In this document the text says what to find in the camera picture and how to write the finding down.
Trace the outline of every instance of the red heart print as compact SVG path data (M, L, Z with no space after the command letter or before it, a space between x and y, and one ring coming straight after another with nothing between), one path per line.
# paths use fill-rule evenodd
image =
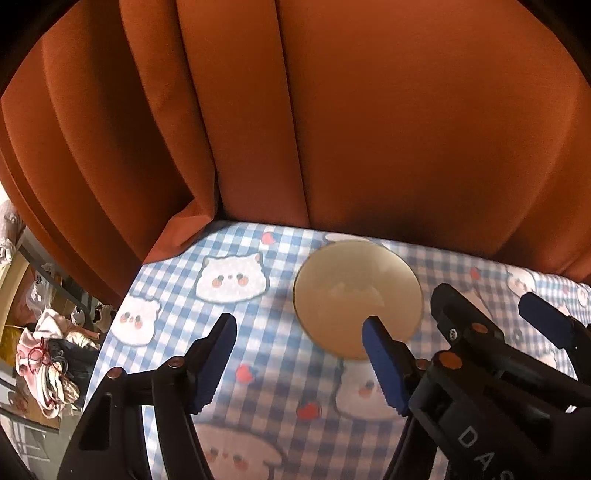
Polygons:
M472 280L480 280L480 270L476 267L472 267L470 269L470 277Z
M252 375L251 368L248 365L242 364L236 369L236 380L239 383L249 384L254 379L255 377Z
M265 232L262 234L261 243L263 245L272 245L275 243L275 239L273 238L273 234L271 232Z
M300 405L295 414L300 420L315 420L322 415L322 408L315 402Z

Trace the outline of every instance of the blue gripper pad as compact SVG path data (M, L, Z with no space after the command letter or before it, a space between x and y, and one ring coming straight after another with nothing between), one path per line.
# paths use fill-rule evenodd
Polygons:
M197 376L197 388L193 405L190 409L192 414L196 415L200 413L203 407L213 400L223 371L226 369L226 364L236 343L237 333L236 319L228 313L222 313L207 339L204 339L214 340L215 343Z
M396 408L399 415L406 416L410 393L404 385L398 359L392 352L398 343L401 343L404 349L407 349L407 346L402 342L392 340L378 317L370 317L365 320L361 336L363 347L369 356L369 361L374 368L379 386L384 392L386 402L389 406Z
M535 293L528 292L521 297L519 315L557 348L572 346L574 333L571 320Z

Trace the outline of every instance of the tablecloth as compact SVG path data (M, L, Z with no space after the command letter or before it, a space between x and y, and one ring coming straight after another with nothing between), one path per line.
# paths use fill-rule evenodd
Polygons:
M194 418L217 480L381 479L404 419L385 404L369 362L335 358L303 332L293 286L306 258L345 236L254 223L214 222L185 253L145 265L109 332L87 399L109 368L154 369L209 332L222 312L238 338L213 402ZM424 296L408 346L430 359L449 346L430 315L433 288L447 282L505 332L507 343L574 376L558 351L518 314L534 291L588 324L590 289L556 275L434 248L369 239L404 259ZM152 407L144 408L155 480L166 473ZM431 478L444 476L438 455Z

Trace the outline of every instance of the screw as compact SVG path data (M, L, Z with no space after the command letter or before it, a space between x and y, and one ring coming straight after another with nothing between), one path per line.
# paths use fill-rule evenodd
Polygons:
M113 367L107 372L107 377L114 380L115 378L119 378L122 373L123 369L121 367Z
M184 365L184 357L183 356L174 356L170 360L168 360L168 366L171 368L178 368Z
M431 362L426 358L417 358L415 364L419 370L426 370L431 365Z
M450 370L458 370L463 365L462 359L450 351L441 352L439 354L439 362Z
M478 333L488 333L488 328L481 323L472 323L472 330Z

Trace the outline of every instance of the plastic bag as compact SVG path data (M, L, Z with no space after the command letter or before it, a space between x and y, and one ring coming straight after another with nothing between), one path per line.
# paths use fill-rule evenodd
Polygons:
M43 265L43 270L48 272L52 277L55 275L55 266L50 263ZM27 307L31 310L36 318L39 318L43 310L51 307L51 302L56 294L56 289L39 272L35 272L35 281L27 290L25 296Z

